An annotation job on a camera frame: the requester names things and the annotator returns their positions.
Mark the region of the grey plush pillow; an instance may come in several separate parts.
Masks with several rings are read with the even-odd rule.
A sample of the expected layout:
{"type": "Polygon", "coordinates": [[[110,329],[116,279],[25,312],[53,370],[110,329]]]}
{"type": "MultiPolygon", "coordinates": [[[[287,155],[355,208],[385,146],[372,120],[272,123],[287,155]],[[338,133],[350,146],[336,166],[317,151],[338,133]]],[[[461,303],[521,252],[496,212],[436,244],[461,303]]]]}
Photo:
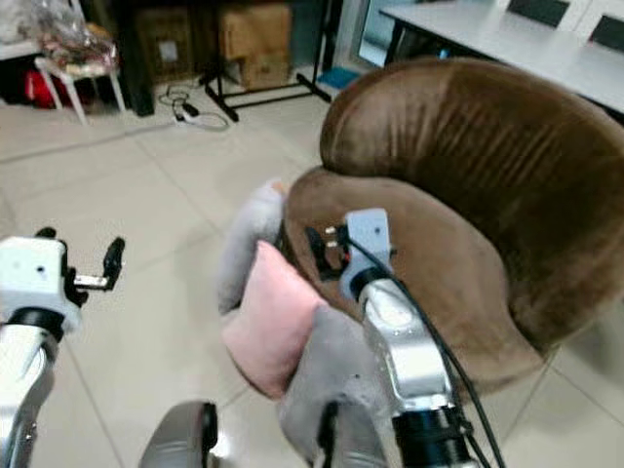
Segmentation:
{"type": "Polygon", "coordinates": [[[224,232],[215,268],[215,306],[222,316],[238,308],[244,298],[247,277],[255,260],[255,244],[273,244],[278,238],[286,188],[279,178],[264,181],[247,196],[224,232]]]}
{"type": "Polygon", "coordinates": [[[318,420],[330,402],[367,407],[384,444],[394,443],[392,402],[377,357],[360,324],[338,309],[317,309],[315,326],[287,393],[278,401],[278,423],[295,453],[312,468],[318,453],[318,420]]]}

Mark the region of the pink pillow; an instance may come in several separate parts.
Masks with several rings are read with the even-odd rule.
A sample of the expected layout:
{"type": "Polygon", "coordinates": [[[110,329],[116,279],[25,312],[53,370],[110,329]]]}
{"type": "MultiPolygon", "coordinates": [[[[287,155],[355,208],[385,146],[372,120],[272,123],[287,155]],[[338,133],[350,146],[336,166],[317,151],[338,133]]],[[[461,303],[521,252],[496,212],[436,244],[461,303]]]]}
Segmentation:
{"type": "Polygon", "coordinates": [[[222,340],[233,365],[255,391],[281,400],[326,301],[272,244],[257,241],[240,307],[222,340]]]}

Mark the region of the blue floor mat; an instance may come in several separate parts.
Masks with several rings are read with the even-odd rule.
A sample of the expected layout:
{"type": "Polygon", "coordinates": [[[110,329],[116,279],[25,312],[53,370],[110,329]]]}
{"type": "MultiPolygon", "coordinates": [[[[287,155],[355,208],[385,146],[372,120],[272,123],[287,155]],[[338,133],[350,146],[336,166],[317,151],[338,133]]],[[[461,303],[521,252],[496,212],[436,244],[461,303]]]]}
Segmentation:
{"type": "Polygon", "coordinates": [[[331,67],[326,68],[320,75],[317,76],[316,82],[318,85],[325,86],[325,88],[331,88],[332,90],[344,90],[349,85],[360,79],[362,76],[360,71],[352,70],[352,68],[344,67],[331,67]]]}

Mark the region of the brown velvet sofa chair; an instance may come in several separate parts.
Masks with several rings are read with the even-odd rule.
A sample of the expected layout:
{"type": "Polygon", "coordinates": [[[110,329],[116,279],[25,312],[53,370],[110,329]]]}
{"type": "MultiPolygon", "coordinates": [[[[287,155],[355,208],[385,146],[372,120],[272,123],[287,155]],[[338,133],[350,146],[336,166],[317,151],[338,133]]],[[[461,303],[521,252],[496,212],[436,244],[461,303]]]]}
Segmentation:
{"type": "Polygon", "coordinates": [[[411,59],[331,102],[278,250],[360,308],[307,230],[386,210],[394,272],[482,394],[542,369],[624,300],[624,128],[588,99],[484,59],[411,59]]]}

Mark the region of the white small chair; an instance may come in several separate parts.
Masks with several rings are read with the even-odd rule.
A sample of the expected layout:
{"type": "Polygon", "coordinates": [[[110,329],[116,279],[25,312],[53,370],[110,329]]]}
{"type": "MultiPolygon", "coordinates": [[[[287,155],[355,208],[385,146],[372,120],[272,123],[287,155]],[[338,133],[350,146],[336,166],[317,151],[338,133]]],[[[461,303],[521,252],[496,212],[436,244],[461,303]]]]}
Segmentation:
{"type": "Polygon", "coordinates": [[[63,102],[54,82],[65,89],[77,120],[81,125],[88,125],[84,102],[75,82],[94,82],[102,77],[110,82],[119,111],[128,110],[121,88],[119,49],[106,28],[92,22],[45,27],[36,32],[34,41],[40,50],[40,57],[34,61],[36,70],[48,86],[58,110],[63,108],[63,102]]]}

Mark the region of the grey right robot leg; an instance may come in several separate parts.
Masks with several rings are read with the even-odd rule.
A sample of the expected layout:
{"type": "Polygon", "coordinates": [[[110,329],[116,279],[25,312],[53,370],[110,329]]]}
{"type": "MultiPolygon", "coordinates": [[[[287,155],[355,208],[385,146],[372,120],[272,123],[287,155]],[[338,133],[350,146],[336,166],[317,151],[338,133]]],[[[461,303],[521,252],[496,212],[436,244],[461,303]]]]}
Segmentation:
{"type": "Polygon", "coordinates": [[[371,412],[355,402],[325,406],[316,436],[312,468],[391,468],[371,412]]]}

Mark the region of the grey robot leg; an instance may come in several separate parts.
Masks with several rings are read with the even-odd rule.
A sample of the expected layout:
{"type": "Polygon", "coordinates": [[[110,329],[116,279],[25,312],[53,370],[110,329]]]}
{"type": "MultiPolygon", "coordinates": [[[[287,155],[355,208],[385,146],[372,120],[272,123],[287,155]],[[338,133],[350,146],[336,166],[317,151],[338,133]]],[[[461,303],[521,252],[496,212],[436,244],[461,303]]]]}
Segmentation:
{"type": "Polygon", "coordinates": [[[316,436],[312,468],[391,468],[371,412],[355,402],[325,406],[316,436]]]}
{"type": "Polygon", "coordinates": [[[217,468],[215,403],[187,401],[166,411],[144,447],[139,468],[217,468]]]}

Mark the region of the white shelf board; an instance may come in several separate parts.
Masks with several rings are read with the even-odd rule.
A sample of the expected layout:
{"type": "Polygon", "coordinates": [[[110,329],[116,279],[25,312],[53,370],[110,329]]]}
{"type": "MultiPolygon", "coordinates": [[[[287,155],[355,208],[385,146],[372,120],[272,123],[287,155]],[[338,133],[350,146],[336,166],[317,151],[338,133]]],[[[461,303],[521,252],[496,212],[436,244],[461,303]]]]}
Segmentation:
{"type": "Polygon", "coordinates": [[[34,55],[39,55],[40,53],[41,49],[39,44],[31,40],[23,40],[18,43],[0,45],[1,61],[5,61],[5,59],[34,57],[34,55]]]}

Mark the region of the grey left robot leg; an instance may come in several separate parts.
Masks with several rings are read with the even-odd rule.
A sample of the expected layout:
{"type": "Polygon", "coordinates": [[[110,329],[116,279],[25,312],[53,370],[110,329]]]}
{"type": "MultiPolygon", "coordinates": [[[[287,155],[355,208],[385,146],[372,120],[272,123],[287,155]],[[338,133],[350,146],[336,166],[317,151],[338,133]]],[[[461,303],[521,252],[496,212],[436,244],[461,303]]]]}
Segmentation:
{"type": "Polygon", "coordinates": [[[187,401],[166,411],[144,447],[139,468],[217,468],[215,403],[187,401]]]}

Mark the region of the clear plastic bag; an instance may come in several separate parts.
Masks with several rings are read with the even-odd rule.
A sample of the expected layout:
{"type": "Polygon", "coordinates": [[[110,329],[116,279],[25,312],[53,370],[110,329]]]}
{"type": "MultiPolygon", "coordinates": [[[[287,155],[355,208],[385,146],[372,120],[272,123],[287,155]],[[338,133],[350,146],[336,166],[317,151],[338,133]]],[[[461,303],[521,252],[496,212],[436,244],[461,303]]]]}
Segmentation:
{"type": "Polygon", "coordinates": [[[75,77],[99,77],[119,70],[111,35],[86,21],[70,0],[28,0],[31,39],[59,71],[75,77]]]}

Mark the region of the light cardboard box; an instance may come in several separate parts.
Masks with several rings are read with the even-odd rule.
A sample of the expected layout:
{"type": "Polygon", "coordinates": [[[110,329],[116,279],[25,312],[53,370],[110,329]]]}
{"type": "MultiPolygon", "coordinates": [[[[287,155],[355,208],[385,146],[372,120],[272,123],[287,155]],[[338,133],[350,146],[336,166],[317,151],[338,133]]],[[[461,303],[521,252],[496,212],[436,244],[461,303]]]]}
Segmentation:
{"type": "Polygon", "coordinates": [[[289,5],[231,4],[224,6],[219,21],[227,81],[249,91],[290,83],[293,12],[289,5]]]}

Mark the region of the dark cardboard box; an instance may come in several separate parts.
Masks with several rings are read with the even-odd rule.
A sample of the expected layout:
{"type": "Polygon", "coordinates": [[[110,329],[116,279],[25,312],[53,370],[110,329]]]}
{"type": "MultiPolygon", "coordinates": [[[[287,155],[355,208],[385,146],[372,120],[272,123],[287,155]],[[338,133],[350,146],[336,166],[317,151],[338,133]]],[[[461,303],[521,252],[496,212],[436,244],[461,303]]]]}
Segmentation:
{"type": "Polygon", "coordinates": [[[152,84],[191,80],[196,75],[191,18],[186,8],[138,10],[136,30],[152,84]]]}

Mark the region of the white long table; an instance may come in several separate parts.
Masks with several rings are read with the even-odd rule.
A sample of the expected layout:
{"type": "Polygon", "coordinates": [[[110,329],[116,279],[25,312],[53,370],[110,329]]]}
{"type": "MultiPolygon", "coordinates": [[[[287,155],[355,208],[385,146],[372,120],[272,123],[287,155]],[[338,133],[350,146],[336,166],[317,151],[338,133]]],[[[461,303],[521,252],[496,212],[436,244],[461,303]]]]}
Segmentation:
{"type": "Polygon", "coordinates": [[[571,32],[483,3],[423,3],[387,6],[394,22],[387,61],[400,57],[407,31],[418,31],[478,57],[521,68],[624,116],[624,54],[571,32]]]}

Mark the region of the white chair dark back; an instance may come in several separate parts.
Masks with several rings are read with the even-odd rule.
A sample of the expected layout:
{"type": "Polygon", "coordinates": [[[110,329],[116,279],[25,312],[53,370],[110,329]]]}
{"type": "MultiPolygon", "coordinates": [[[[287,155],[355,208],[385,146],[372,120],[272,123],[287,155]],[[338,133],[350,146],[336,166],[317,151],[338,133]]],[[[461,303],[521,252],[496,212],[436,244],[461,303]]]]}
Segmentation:
{"type": "Polygon", "coordinates": [[[505,12],[558,28],[573,8],[573,0],[494,0],[505,12]]]}
{"type": "Polygon", "coordinates": [[[624,54],[624,0],[588,0],[575,34],[624,54]]]}

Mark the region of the black metal rack frame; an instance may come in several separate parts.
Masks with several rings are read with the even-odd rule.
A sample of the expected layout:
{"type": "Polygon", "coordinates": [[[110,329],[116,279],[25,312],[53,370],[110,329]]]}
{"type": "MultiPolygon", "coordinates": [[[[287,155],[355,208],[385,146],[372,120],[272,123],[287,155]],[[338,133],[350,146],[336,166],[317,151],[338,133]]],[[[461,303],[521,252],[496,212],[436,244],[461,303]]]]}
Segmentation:
{"type": "Polygon", "coordinates": [[[211,45],[209,68],[199,80],[207,98],[232,122],[238,111],[284,99],[315,97],[329,102],[330,95],[317,84],[317,76],[332,62],[332,44],[340,15],[340,0],[213,0],[209,7],[211,45]],[[290,83],[280,88],[249,91],[224,77],[221,48],[221,12],[224,6],[247,3],[286,3],[292,12],[290,83]]]}

